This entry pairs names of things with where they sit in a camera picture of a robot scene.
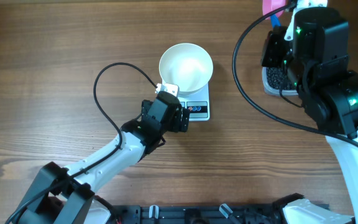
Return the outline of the pink scoop blue handle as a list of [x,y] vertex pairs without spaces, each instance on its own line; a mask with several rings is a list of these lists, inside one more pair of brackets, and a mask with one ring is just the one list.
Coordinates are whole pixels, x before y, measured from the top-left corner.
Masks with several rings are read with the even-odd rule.
[[[272,12],[280,7],[285,6],[287,3],[286,0],[263,0],[262,1],[262,13],[266,15],[269,12]],[[281,26],[279,17],[283,14],[282,11],[276,13],[275,15],[270,16],[267,20],[271,21],[272,27]]]

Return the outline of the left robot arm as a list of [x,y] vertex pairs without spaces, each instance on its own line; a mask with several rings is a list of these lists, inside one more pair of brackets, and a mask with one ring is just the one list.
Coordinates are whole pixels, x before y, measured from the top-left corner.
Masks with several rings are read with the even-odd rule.
[[124,123],[110,143],[66,167],[44,165],[7,223],[84,223],[96,192],[120,171],[163,146],[166,132],[185,132],[189,112],[177,93],[142,102],[141,119]]

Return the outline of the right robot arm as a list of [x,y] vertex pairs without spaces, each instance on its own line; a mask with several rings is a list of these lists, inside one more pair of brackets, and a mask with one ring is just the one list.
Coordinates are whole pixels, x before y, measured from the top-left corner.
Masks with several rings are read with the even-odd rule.
[[261,64],[280,68],[341,166],[358,223],[358,72],[348,69],[349,24],[330,7],[301,7],[268,33]]

